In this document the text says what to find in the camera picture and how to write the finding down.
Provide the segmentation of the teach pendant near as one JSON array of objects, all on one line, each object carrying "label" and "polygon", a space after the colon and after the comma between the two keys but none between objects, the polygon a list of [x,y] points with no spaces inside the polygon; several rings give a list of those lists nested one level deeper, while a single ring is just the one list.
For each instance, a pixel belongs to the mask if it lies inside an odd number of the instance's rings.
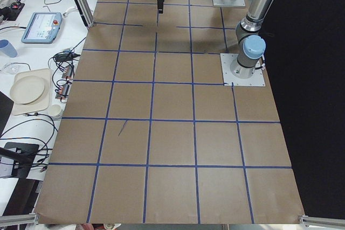
[{"label": "teach pendant near", "polygon": [[51,44],[56,39],[62,20],[60,12],[34,12],[21,42],[25,44]]}]

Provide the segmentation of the white paper cup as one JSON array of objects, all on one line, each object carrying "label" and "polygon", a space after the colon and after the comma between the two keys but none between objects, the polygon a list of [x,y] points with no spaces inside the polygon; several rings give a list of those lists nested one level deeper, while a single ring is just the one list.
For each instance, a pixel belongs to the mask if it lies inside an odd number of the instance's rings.
[{"label": "white paper cup", "polygon": [[48,115],[52,117],[54,120],[58,120],[62,118],[64,110],[58,104],[53,104],[48,110]]}]

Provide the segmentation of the beige tray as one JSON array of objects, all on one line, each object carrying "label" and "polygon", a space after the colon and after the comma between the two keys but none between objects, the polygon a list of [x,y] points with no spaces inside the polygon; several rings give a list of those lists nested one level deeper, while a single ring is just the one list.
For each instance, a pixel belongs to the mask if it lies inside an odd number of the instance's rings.
[{"label": "beige tray", "polygon": [[20,72],[15,76],[14,82],[17,80],[25,77],[25,76],[38,76],[40,78],[44,79],[45,82],[45,89],[41,97],[39,97],[37,100],[28,103],[28,104],[18,104],[14,103],[13,109],[12,109],[12,115],[21,115],[26,113],[34,113],[37,111],[45,110],[49,107],[50,104],[50,88],[51,88],[51,70],[49,68],[43,68],[43,69],[36,69],[32,71],[26,71],[26,72]]}]

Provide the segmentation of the blue plastic cup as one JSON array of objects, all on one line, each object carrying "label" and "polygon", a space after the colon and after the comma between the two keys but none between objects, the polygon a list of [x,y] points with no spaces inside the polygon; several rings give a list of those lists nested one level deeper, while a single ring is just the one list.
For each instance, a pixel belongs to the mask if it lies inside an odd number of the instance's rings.
[{"label": "blue plastic cup", "polygon": [[18,55],[13,45],[6,39],[0,40],[0,50],[10,58],[15,58]]}]

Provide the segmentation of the beige round plate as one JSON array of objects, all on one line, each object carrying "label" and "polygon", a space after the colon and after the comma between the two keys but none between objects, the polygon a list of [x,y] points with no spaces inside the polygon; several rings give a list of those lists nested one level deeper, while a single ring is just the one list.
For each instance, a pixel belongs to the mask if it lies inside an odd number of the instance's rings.
[{"label": "beige round plate", "polygon": [[10,89],[10,98],[14,103],[28,104],[43,94],[45,82],[38,76],[25,76],[17,80]]}]

